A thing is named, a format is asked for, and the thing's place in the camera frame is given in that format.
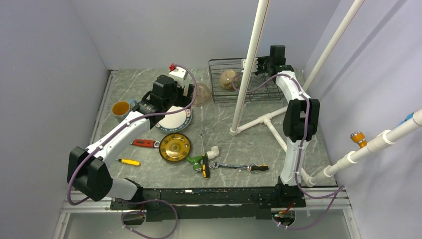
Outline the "green pipe fitting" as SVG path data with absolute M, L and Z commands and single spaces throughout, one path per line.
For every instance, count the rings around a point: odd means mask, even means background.
M 193 165 L 193 171 L 195 172 L 195 173 L 200 173 L 200 172 L 202 172 L 202 159 L 203 159 L 203 156 L 202 155 L 200 155 L 200 156 L 195 156 L 195 157 L 190 157 L 190 156 L 188 156 L 187 158 L 186 158 L 186 160 L 190 163 L 190 164 L 192 164 Z

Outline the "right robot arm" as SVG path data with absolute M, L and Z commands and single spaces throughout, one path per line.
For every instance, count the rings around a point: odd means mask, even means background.
M 284 185 L 300 184 L 300 172 L 306 147 L 317 132 L 320 102 L 302 88 L 291 65 L 286 64 L 286 47 L 271 45 L 269 56 L 257 60 L 258 73 L 266 73 L 287 100 L 283 121 L 286 157 L 280 179 Z

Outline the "yellow brown patterned plate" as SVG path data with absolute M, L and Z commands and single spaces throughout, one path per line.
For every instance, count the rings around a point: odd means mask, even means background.
M 179 163 L 191 153 L 191 141 L 181 133 L 172 133 L 165 136 L 159 144 L 159 154 L 167 162 Z

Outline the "small yellow screwdriver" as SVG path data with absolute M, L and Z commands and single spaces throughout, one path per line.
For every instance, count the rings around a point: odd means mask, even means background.
M 130 160 L 130 159 L 118 159 L 118 162 L 122 163 L 122 164 L 127 164 L 127 165 L 131 165 L 131 166 L 135 166 L 135 167 L 139 167 L 141 165 L 141 163 L 139 161 L 135 161 L 135 160 Z

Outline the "orange valve knob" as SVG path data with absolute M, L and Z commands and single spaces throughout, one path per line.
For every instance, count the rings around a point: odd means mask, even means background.
M 365 135 L 361 131 L 355 131 L 350 135 L 350 139 L 356 143 L 360 148 L 364 148 L 367 145 Z

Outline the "white pvc elbow fitting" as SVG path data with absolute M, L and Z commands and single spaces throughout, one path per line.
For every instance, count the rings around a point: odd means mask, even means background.
M 219 147 L 213 146 L 209 151 L 206 152 L 206 156 L 209 160 L 215 159 L 219 156 Z

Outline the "blue butterfly mug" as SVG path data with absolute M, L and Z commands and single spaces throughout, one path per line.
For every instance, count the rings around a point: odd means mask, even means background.
M 116 102 L 112 108 L 111 113 L 115 117 L 118 123 L 121 123 L 127 115 L 131 112 L 131 109 L 137 104 L 137 101 L 132 99 L 129 101 Z

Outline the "brown glass plate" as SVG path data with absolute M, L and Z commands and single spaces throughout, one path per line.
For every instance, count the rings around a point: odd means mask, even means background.
M 211 90 L 204 83 L 198 83 L 198 88 L 195 93 L 196 99 L 193 102 L 193 106 L 200 107 L 211 99 Z

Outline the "white pvc pipe frame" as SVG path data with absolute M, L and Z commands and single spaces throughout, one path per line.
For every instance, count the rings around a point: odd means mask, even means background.
M 239 88 L 238 99 L 236 102 L 236 108 L 234 112 L 234 119 L 232 126 L 230 128 L 231 135 L 238 135 L 242 131 L 251 128 L 258 124 L 265 124 L 274 137 L 278 140 L 279 144 L 281 145 L 282 149 L 287 151 L 286 146 L 286 136 L 283 133 L 283 121 L 285 116 L 286 107 L 280 108 L 275 110 L 274 112 L 262 115 L 257 119 L 248 122 L 244 125 L 240 125 L 240 116 L 241 116 L 241 108 L 243 106 L 246 94 L 247 94 L 247 87 L 250 82 L 251 78 L 251 68 L 255 58 L 257 56 L 257 50 L 260 43 L 261 35 L 263 32 L 263 26 L 265 24 L 265 19 L 267 17 L 267 12 L 269 10 L 269 1 L 261 0 L 258 3 L 257 12 L 254 20 L 252 35 L 247 51 L 246 56 L 246 67 L 244 72 L 242 73 L 242 79 Z M 329 43 L 325 47 L 324 51 L 322 52 L 321 56 L 317 60 L 315 66 L 313 67 L 309 77 L 305 80 L 304 85 L 301 85 L 302 88 L 307 91 L 307 88 L 310 86 L 311 82 L 321 69 L 322 65 L 328 58 L 331 51 L 334 49 L 335 45 L 357 14 L 358 10 L 363 5 L 363 1 L 356 0 L 351 5 L 350 9 L 346 13 L 345 17 L 343 18 L 342 22 L 338 26 L 337 30 L 335 31 L 334 35 L 331 37 Z M 359 160 L 363 159 L 367 155 L 375 152 L 382 151 L 392 145 L 394 145 L 398 140 L 403 138 L 404 136 L 414 132 L 415 130 L 421 128 L 422 126 L 422 113 L 421 111 L 415 111 L 410 114 L 404 121 L 402 121 L 397 127 L 393 130 L 385 130 L 377 135 L 374 139 L 367 142 L 367 145 L 364 148 L 359 148 L 357 151 L 351 151 L 343 156 L 340 160 L 338 160 L 334 165 L 327 166 L 322 171 L 317 173 L 314 176 L 310 176 L 305 169 L 302 167 L 300 172 L 300 184 L 296 186 L 300 186 L 302 183 L 306 184 L 308 187 L 313 187 L 314 185 L 318 184 L 320 181 L 333 177 L 337 172 L 344 170 L 346 168 L 351 167 L 354 164 L 357 164 Z

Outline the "green rimmed white plate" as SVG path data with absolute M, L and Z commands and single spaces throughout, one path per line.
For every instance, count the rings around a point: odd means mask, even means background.
M 155 127 L 165 133 L 177 133 L 186 129 L 191 123 L 192 118 L 191 109 L 185 109 L 175 114 L 165 115 Z

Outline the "steel ratchet wrench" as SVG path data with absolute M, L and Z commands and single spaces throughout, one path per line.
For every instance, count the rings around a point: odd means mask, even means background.
M 220 163 L 215 160 L 209 161 L 209 168 L 218 169 L 218 168 L 229 168 L 229 169 L 238 169 L 238 170 L 247 170 L 250 173 L 257 173 L 258 171 L 267 171 L 269 167 L 267 165 L 257 165 L 255 163 L 246 165 L 246 164 L 226 164 Z

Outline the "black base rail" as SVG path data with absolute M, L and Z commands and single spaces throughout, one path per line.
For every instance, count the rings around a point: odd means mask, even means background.
M 271 213 L 283 208 L 304 208 L 305 197 L 297 187 L 222 187 L 144 189 L 144 205 L 130 205 L 120 199 L 111 202 L 111 210 L 146 213 L 147 222 L 174 219 L 255 218 L 271 219 Z

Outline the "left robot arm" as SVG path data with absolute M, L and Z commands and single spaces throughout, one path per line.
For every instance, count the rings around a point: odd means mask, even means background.
M 72 188 L 93 201 L 112 197 L 122 199 L 130 209 L 142 205 L 143 187 L 130 179 L 113 178 L 108 168 L 137 137 L 152 129 L 166 115 L 171 115 L 171 107 L 183 111 L 192 106 L 198 83 L 194 77 L 191 84 L 186 84 L 185 79 L 158 76 L 152 90 L 130 106 L 128 115 L 108 134 L 85 148 L 77 146 L 71 150 L 67 172 L 67 200 L 71 205 L 77 205 L 71 199 Z

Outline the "black yellow screwdriver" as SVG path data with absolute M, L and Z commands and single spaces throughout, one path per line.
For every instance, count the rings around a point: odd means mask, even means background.
M 203 173 L 203 177 L 205 179 L 209 179 L 210 178 L 210 168 L 209 168 L 209 159 L 208 159 L 208 155 L 205 151 L 205 147 L 204 147 L 204 141 L 203 141 L 203 136 L 204 136 L 204 131 L 201 131 L 201 147 L 202 147 L 202 173 Z

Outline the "white ceramic bowl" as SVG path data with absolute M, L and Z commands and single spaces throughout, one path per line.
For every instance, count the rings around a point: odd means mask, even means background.
M 240 75 L 234 70 L 225 70 L 219 78 L 220 86 L 226 90 L 234 90 L 239 88 Z

